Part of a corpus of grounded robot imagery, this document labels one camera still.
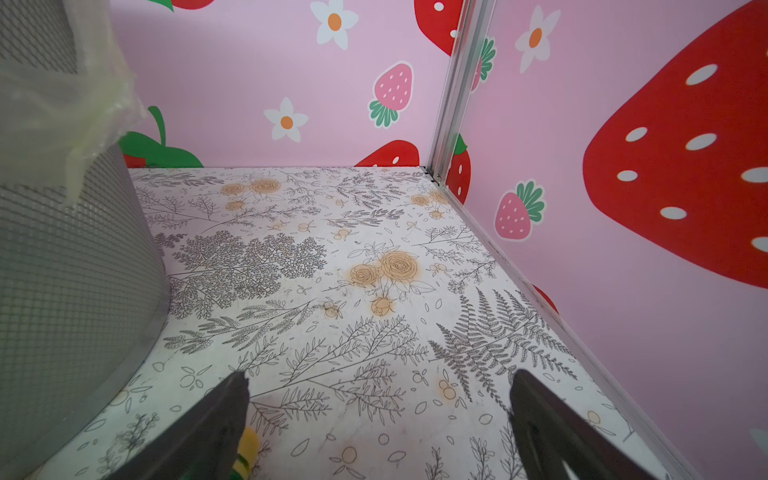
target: strawberry wallpaper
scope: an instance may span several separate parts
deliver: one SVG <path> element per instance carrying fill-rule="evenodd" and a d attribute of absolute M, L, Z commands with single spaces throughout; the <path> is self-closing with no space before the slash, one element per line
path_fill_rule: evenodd
<path fill-rule="evenodd" d="M 462 0 L 111 6 L 150 106 L 129 166 L 426 164 Z"/>
<path fill-rule="evenodd" d="M 497 2 L 483 71 L 449 188 L 704 478 L 768 478 L 768 2 Z"/>

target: gray mesh container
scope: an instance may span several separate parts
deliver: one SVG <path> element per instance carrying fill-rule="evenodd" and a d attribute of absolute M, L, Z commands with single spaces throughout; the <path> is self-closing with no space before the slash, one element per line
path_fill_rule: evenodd
<path fill-rule="evenodd" d="M 61 0 L 0 0 L 0 58 L 74 73 Z M 75 207 L 0 179 L 0 478 L 21 478 L 95 417 L 157 339 L 163 262 L 122 154 L 102 154 Z"/>

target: floral patterned floor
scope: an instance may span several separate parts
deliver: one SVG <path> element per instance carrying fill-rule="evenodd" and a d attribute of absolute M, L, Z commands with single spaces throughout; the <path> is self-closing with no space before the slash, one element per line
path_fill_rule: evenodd
<path fill-rule="evenodd" d="M 525 478 L 532 371 L 666 472 L 418 168 L 133 170 L 173 292 L 144 365 L 32 478 L 103 478 L 235 370 L 252 478 Z"/>

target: white seed dot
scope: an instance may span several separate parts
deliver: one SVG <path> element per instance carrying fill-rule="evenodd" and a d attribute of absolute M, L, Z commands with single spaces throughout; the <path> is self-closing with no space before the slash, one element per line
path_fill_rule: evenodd
<path fill-rule="evenodd" d="M 648 133 L 646 127 L 637 127 L 627 134 L 627 141 L 638 141 Z"/>
<path fill-rule="evenodd" d="M 679 207 L 665 207 L 661 209 L 661 216 L 670 220 L 685 218 L 688 212 Z"/>
<path fill-rule="evenodd" d="M 717 135 L 715 134 L 701 134 L 698 137 L 691 138 L 687 144 L 685 144 L 686 150 L 701 150 L 707 148 L 711 144 L 715 143 Z"/>
<path fill-rule="evenodd" d="M 685 80 L 685 84 L 686 85 L 699 84 L 702 81 L 705 81 L 709 77 L 711 77 L 716 70 L 717 70 L 717 65 L 715 65 L 714 63 L 710 63 L 709 65 L 699 68 L 694 73 L 690 74 L 690 76 Z"/>
<path fill-rule="evenodd" d="M 752 246 L 763 252 L 768 252 L 768 237 L 753 238 Z"/>
<path fill-rule="evenodd" d="M 741 174 L 741 177 L 753 184 L 765 184 L 768 182 L 768 167 L 750 168 Z"/>
<path fill-rule="evenodd" d="M 622 170 L 616 177 L 623 182 L 631 182 L 637 179 L 637 172 L 634 170 Z"/>

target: plastic bag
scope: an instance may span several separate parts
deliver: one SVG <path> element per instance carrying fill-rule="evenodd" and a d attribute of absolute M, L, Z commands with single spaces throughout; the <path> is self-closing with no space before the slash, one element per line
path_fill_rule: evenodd
<path fill-rule="evenodd" d="M 108 0 L 64 1 L 78 55 L 67 74 L 0 59 L 0 182 L 66 187 L 78 201 L 96 157 L 145 116 Z"/>

